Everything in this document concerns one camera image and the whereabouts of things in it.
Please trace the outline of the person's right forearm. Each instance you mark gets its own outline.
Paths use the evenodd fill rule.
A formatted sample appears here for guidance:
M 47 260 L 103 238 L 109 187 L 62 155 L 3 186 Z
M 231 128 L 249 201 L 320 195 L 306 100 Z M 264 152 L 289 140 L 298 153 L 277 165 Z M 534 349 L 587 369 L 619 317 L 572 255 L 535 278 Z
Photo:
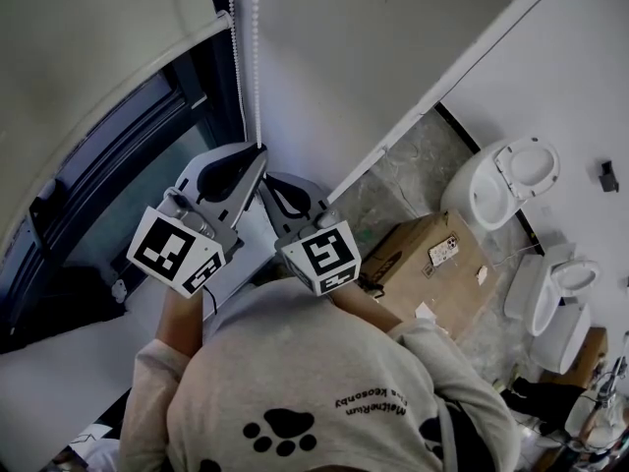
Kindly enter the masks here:
M 328 296 L 340 310 L 375 326 L 385 333 L 389 333 L 402 323 L 398 317 L 380 305 L 355 283 L 333 290 Z

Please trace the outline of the person's left forearm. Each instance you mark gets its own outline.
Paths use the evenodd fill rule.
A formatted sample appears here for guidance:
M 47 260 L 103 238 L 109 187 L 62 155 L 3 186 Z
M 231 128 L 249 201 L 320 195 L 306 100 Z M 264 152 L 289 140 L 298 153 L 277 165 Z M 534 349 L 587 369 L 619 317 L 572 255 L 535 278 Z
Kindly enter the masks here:
M 193 358 L 202 346 L 202 328 L 202 294 L 185 298 L 167 288 L 155 338 Z

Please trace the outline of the beige paw print sweatshirt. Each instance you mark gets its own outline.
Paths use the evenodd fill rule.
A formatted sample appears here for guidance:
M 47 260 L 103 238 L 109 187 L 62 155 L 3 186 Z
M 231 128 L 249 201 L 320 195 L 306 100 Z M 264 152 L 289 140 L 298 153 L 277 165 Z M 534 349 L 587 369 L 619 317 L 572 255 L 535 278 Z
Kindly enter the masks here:
M 155 337 L 138 353 L 119 472 L 443 472 L 438 399 L 515 471 L 510 410 L 442 329 L 385 333 L 280 279 L 203 322 L 193 358 Z

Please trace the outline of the white toilet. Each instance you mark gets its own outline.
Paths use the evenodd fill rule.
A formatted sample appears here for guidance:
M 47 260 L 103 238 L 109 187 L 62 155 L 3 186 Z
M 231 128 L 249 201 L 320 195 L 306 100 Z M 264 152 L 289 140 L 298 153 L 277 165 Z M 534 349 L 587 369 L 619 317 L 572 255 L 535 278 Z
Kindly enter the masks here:
M 550 190 L 559 174 L 559 153 L 550 142 L 538 137 L 498 141 L 455 173 L 440 208 L 457 210 L 472 229 L 495 231 Z
M 525 255 L 507 292 L 504 315 L 522 321 L 531 336 L 539 336 L 562 299 L 589 292 L 599 279 L 600 265 L 578 257 L 574 243 L 551 246 L 543 256 Z

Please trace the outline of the phone with patterned case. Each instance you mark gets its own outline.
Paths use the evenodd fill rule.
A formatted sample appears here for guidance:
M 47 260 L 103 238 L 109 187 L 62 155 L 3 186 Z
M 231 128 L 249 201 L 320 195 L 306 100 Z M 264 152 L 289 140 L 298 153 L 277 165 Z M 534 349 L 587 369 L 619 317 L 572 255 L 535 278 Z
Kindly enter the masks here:
M 458 253 L 458 238 L 455 235 L 450 235 L 429 249 L 429 259 L 434 267 L 438 267 L 451 260 Z

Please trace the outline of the large cardboard box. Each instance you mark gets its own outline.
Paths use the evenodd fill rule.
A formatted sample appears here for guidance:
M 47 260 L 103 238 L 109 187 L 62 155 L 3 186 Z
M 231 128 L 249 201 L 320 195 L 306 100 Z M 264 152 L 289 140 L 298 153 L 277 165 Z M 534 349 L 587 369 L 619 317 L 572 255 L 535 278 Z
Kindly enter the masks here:
M 459 253 L 434 267 L 429 249 L 448 236 Z M 483 285 L 476 280 L 488 268 Z M 455 210 L 433 213 L 395 226 L 363 260 L 361 277 L 375 299 L 399 319 L 415 318 L 425 302 L 453 339 L 466 334 L 497 288 L 498 275 L 475 235 Z

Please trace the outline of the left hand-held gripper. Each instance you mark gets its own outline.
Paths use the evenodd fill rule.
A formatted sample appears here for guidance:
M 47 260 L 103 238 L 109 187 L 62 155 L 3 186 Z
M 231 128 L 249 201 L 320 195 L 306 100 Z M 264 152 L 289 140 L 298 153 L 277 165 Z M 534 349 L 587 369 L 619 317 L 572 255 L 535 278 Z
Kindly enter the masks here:
M 244 245 L 232 227 L 251 203 L 266 164 L 266 147 L 247 143 L 195 156 L 177 179 L 178 190 L 168 188 L 159 206 L 145 210 L 127 259 L 185 298 L 198 293 Z

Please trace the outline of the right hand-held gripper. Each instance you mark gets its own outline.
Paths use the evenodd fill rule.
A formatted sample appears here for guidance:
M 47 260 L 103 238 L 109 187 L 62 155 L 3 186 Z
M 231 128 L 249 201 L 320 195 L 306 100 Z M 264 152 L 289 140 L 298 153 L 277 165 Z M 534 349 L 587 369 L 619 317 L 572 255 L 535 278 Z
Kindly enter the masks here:
M 321 187 L 269 172 L 259 192 L 278 237 L 278 255 L 313 294 L 328 294 L 358 278 L 362 259 L 350 226 L 337 210 L 328 209 Z

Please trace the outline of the black wall bracket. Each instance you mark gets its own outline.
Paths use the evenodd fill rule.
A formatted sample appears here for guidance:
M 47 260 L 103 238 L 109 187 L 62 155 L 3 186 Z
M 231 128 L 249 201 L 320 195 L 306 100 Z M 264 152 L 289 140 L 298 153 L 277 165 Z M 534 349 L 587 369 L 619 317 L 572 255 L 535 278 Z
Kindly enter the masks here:
M 601 174 L 599 176 L 600 185 L 604 192 L 619 192 L 619 182 L 616 179 L 612 161 L 608 160 L 603 162 L 601 165 Z

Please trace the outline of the black framed window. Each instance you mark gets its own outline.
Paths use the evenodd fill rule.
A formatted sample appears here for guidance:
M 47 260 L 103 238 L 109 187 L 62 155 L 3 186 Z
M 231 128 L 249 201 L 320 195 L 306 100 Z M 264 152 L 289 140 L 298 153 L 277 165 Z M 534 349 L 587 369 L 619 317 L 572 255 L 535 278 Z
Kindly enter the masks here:
M 245 138 L 233 41 L 223 31 L 158 70 L 112 108 L 53 173 L 64 196 L 39 252 L 28 212 L 0 262 L 0 355 L 118 319 L 117 279 L 147 206 L 197 154 Z

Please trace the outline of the crumpled white paper sheets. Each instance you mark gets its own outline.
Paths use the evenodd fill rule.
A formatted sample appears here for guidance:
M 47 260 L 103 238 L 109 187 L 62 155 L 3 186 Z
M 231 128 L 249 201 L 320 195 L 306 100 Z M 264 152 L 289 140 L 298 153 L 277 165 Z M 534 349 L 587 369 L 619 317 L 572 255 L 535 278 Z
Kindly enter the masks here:
M 432 324 L 436 325 L 438 328 L 442 329 L 446 334 L 449 334 L 449 332 L 445 328 L 441 327 L 437 323 L 437 315 L 430 309 L 430 307 L 425 302 L 422 302 L 416 308 L 415 318 L 419 320 L 429 321 Z

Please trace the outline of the white ceramic fixture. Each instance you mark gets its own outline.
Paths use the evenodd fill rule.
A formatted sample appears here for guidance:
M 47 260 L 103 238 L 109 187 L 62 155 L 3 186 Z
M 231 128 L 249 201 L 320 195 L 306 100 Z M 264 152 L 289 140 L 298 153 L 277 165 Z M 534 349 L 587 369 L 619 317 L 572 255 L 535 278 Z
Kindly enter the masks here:
M 531 360 L 546 371 L 564 375 L 579 353 L 591 323 L 587 303 L 559 306 L 548 327 L 534 338 Z

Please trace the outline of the white roller blind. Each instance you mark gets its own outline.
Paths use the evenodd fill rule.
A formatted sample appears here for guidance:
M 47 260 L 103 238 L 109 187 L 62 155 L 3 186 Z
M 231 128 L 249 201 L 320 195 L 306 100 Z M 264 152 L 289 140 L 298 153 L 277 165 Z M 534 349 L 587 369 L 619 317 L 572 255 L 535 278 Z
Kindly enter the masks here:
M 89 130 L 230 25 L 212 0 L 0 0 L 0 257 Z

